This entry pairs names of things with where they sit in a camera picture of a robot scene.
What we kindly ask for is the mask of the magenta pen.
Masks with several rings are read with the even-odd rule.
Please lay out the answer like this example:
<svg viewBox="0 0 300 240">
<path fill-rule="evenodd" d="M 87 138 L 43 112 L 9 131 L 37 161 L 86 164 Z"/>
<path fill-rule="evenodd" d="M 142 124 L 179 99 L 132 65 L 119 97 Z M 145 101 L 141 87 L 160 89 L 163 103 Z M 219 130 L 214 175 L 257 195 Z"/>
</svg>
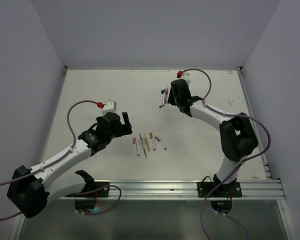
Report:
<svg viewBox="0 0 300 240">
<path fill-rule="evenodd" d="M 165 95 L 164 95 L 164 104 L 166 105 L 168 102 L 168 97 L 169 97 L 169 86 L 167 85 L 165 88 Z"/>
</svg>

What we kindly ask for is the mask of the teal capped white pen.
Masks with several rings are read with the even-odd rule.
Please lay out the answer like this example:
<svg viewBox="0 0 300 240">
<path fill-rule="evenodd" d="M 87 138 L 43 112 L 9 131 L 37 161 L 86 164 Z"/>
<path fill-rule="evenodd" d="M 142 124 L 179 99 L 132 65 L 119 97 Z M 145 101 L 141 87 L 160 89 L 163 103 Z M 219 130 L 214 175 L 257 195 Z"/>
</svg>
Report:
<svg viewBox="0 0 300 240">
<path fill-rule="evenodd" d="M 161 91 L 161 107 L 164 107 L 164 106 L 165 106 L 165 96 L 166 96 L 166 89 L 164 88 L 164 89 Z"/>
</svg>

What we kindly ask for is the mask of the black capped white pen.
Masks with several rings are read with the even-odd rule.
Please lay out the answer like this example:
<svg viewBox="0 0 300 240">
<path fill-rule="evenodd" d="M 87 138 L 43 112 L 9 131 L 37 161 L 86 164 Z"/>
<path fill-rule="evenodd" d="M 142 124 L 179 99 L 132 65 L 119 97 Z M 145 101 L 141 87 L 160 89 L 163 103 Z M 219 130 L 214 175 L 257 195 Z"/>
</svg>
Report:
<svg viewBox="0 0 300 240">
<path fill-rule="evenodd" d="M 164 90 L 162 89 L 160 93 L 159 108 L 162 108 L 163 105 L 164 105 Z"/>
</svg>

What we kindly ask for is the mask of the yellow pen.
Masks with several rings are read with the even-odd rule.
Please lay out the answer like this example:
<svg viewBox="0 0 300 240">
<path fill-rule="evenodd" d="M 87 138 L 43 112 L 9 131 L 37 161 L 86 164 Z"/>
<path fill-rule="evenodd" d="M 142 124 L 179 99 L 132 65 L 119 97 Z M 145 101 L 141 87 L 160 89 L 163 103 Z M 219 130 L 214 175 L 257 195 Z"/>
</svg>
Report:
<svg viewBox="0 0 300 240">
<path fill-rule="evenodd" d="M 150 151 L 151 151 L 151 148 L 150 148 L 149 141 L 148 141 L 148 138 L 147 138 L 147 134 L 146 134 L 146 133 L 143 134 L 143 138 L 144 138 L 144 141 L 145 141 L 146 149 L 147 149 L 148 152 L 150 152 Z"/>
</svg>

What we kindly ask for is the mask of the pink capped white pen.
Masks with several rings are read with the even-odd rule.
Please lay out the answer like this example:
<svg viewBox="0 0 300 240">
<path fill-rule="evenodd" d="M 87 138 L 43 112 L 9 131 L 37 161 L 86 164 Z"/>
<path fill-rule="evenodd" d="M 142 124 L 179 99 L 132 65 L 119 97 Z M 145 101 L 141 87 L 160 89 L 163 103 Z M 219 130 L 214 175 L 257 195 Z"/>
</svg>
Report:
<svg viewBox="0 0 300 240">
<path fill-rule="evenodd" d="M 138 137 L 135 136 L 135 147 L 136 147 L 136 155 L 140 156 L 140 150 L 139 150 L 139 143 L 138 143 Z"/>
</svg>

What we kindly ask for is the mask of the brown capped white pen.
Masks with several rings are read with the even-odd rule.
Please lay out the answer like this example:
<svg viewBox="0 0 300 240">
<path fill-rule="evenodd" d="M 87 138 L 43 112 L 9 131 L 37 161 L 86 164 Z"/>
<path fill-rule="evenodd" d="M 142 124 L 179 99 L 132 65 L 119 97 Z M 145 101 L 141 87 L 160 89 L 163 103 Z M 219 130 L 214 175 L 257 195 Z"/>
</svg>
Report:
<svg viewBox="0 0 300 240">
<path fill-rule="evenodd" d="M 152 148 L 153 148 L 153 151 L 155 151 L 157 149 L 156 148 L 156 136 L 155 136 L 154 130 L 152 131 Z"/>
</svg>

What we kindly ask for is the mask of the dark purple pen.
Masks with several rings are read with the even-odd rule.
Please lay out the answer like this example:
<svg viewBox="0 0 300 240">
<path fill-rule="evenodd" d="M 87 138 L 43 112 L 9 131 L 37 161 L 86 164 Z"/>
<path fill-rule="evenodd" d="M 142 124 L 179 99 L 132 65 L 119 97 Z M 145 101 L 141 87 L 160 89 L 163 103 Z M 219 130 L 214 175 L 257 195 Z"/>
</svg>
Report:
<svg viewBox="0 0 300 240">
<path fill-rule="evenodd" d="M 139 133 L 139 138 L 140 138 L 140 143 L 141 143 L 141 147 L 142 147 L 142 150 L 143 150 L 143 154 L 144 154 L 144 156 L 145 156 L 145 159 L 148 159 L 147 152 L 146 152 L 146 148 L 145 148 L 145 144 L 144 144 L 143 138 L 142 138 L 142 136 L 141 136 L 140 133 Z"/>
</svg>

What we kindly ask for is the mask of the grey capped white pen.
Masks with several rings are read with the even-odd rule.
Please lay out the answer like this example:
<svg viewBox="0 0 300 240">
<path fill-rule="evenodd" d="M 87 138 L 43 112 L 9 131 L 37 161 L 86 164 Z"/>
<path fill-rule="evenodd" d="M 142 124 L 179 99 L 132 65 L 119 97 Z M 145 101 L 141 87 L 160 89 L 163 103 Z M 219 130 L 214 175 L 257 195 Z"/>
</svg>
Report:
<svg viewBox="0 0 300 240">
<path fill-rule="evenodd" d="M 157 131 L 157 133 L 158 133 L 158 137 L 160 138 L 160 142 L 162 144 L 163 149 L 167 150 L 167 146 L 166 146 L 166 143 L 164 141 L 164 138 L 163 138 L 162 134 L 160 133 L 160 131 Z"/>
</svg>

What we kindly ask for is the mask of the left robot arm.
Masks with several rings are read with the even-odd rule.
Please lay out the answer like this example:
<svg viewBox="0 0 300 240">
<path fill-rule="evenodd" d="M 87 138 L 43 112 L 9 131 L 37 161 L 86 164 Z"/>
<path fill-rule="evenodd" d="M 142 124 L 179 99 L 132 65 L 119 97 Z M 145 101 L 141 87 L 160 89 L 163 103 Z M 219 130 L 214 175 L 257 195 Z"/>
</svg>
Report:
<svg viewBox="0 0 300 240">
<path fill-rule="evenodd" d="M 95 182 L 84 170 L 66 181 L 59 177 L 76 164 L 102 151 L 114 139 L 132 134 L 127 112 L 108 112 L 88 130 L 75 137 L 75 143 L 50 159 L 31 168 L 18 167 L 12 176 L 7 197 L 26 218 L 38 215 L 48 203 L 65 196 L 105 197 L 109 182 Z"/>
</svg>

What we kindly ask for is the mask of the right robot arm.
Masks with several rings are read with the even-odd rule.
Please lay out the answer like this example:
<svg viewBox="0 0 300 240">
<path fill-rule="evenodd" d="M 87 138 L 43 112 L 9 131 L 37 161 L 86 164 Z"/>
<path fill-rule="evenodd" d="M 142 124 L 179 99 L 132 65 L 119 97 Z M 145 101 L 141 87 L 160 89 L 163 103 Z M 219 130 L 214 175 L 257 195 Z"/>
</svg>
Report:
<svg viewBox="0 0 300 240">
<path fill-rule="evenodd" d="M 236 184 L 238 170 L 235 168 L 239 168 L 240 162 L 259 145 L 247 115 L 232 115 L 227 112 L 219 114 L 216 110 L 211 110 L 204 106 L 201 97 L 191 95 L 189 85 L 184 79 L 171 82 L 167 103 L 177 106 L 181 113 L 201 120 L 219 131 L 224 159 L 208 189 L 213 189 L 217 196 L 225 196 Z"/>
</svg>

